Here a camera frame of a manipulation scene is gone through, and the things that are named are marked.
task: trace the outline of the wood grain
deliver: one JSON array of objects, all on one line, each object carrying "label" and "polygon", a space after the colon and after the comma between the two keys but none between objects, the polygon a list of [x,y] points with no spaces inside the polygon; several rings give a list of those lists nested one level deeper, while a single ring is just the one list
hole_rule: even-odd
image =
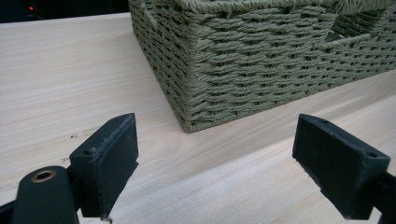
[{"label": "wood grain", "polygon": [[[114,223],[347,223],[291,157],[298,114],[328,119],[390,155],[396,71],[198,133],[183,133],[129,14],[0,25],[0,204],[34,169],[108,119],[136,113],[140,156]],[[369,221],[376,223],[374,210]],[[81,223],[102,223],[82,218]]]}]

